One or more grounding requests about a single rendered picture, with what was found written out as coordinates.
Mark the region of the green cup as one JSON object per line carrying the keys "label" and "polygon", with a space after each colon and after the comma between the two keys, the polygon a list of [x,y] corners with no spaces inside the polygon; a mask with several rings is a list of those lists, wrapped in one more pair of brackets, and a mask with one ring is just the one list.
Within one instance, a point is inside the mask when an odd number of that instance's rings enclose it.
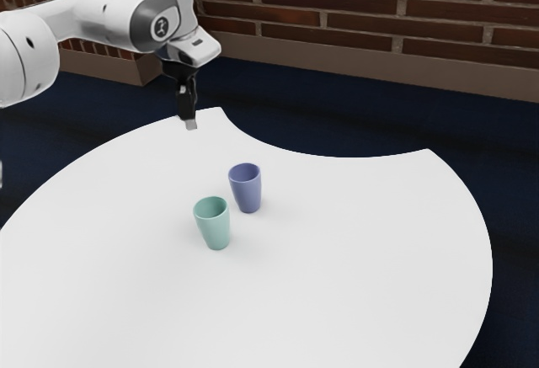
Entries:
{"label": "green cup", "polygon": [[219,196],[199,200],[193,214],[197,227],[208,248],[222,250],[230,242],[230,213],[228,203]]}

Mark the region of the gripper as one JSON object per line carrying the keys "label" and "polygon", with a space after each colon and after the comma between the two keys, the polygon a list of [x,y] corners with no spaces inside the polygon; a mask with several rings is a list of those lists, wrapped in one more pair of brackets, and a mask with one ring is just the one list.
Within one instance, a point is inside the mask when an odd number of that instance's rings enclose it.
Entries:
{"label": "gripper", "polygon": [[162,74],[176,81],[176,102],[178,117],[184,122],[188,131],[196,130],[197,123],[196,103],[197,92],[195,86],[195,75],[197,69],[181,61],[162,59]]}

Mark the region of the blue cup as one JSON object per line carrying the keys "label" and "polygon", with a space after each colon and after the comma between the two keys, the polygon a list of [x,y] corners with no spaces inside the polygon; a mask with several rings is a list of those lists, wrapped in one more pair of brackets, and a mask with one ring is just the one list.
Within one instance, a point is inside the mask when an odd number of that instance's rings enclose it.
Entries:
{"label": "blue cup", "polygon": [[254,213],[261,206],[261,172],[253,163],[240,163],[228,172],[232,194],[241,212]]}

